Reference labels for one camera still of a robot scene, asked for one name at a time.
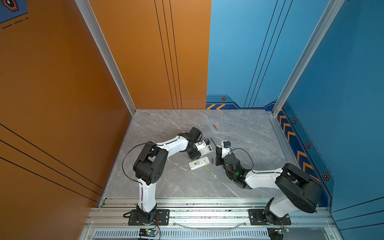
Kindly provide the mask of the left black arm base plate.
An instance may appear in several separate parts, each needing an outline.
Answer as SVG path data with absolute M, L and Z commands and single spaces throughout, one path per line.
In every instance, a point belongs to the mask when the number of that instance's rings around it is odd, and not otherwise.
M 137 210 L 133 210 L 130 214 L 129 226 L 167 226 L 170 220 L 170 210 L 156 210 L 153 220 L 147 220 Z

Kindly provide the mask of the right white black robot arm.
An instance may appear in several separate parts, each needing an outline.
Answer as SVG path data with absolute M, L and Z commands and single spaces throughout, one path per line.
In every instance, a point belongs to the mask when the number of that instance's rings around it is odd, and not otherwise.
M 290 225 L 289 214 L 302 211 L 313 214 L 323 192 L 322 186 L 297 166 L 287 163 L 282 168 L 254 171 L 242 167 L 234 150 L 216 147 L 216 165 L 222 166 L 227 177 L 241 189 L 279 189 L 283 195 L 272 197 L 265 209 L 250 215 L 252 221 L 266 225 Z

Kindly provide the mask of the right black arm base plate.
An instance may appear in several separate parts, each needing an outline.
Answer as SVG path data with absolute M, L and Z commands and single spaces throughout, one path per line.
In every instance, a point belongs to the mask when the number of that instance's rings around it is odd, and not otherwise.
M 256 225 L 284 225 L 290 226 L 292 224 L 289 215 L 285 215 L 282 218 L 275 216 L 274 214 L 267 212 L 264 213 L 261 209 L 249 209 L 249 220 L 252 226 Z

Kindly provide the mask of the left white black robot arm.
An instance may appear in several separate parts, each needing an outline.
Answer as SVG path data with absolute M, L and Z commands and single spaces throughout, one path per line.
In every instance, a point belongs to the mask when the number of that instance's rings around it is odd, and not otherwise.
M 156 184 L 161 178 L 167 159 L 179 152 L 188 153 L 191 160 L 202 154 L 196 144 L 202 139 L 202 133 L 193 127 L 188 133 L 178 134 L 171 140 L 162 143 L 145 143 L 133 170 L 139 183 L 139 202 L 135 213 L 145 224 L 152 224 L 156 217 Z

